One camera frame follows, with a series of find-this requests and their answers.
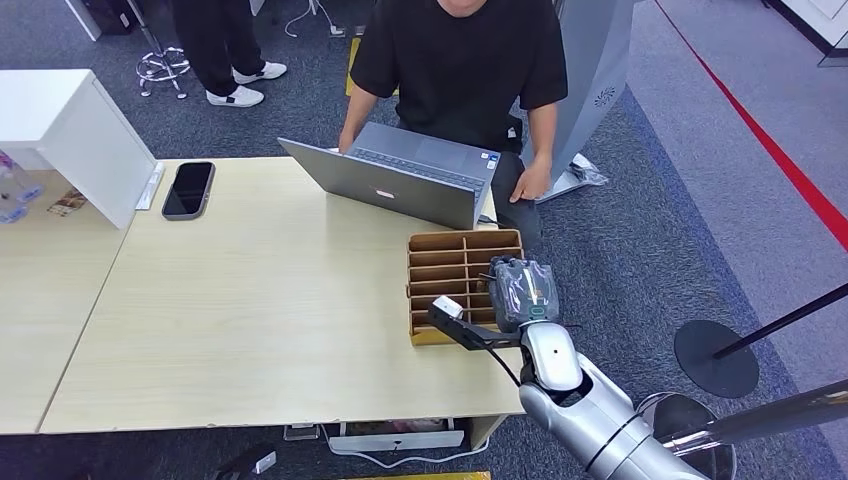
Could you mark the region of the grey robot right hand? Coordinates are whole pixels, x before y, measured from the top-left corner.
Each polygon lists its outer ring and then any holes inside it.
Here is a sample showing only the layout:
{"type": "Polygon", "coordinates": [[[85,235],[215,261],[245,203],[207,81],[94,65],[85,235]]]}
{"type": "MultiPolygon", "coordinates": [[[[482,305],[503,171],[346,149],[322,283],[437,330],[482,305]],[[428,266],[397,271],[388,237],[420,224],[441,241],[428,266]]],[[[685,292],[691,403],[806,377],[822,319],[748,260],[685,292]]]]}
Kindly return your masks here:
{"type": "Polygon", "coordinates": [[[488,275],[488,292],[501,332],[514,333],[530,322],[560,319],[550,265],[504,255],[491,260],[488,275]]]}

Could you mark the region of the person's left hand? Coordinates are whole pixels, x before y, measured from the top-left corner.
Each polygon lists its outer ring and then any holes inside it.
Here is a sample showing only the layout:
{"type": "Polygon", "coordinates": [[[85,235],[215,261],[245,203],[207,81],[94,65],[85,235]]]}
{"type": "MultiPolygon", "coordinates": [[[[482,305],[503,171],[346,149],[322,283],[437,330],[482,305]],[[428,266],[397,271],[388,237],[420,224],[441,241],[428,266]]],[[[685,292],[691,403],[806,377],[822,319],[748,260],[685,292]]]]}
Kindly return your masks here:
{"type": "Polygon", "coordinates": [[[530,166],[519,176],[509,201],[537,200],[551,186],[552,159],[550,155],[536,155],[530,166]]]}

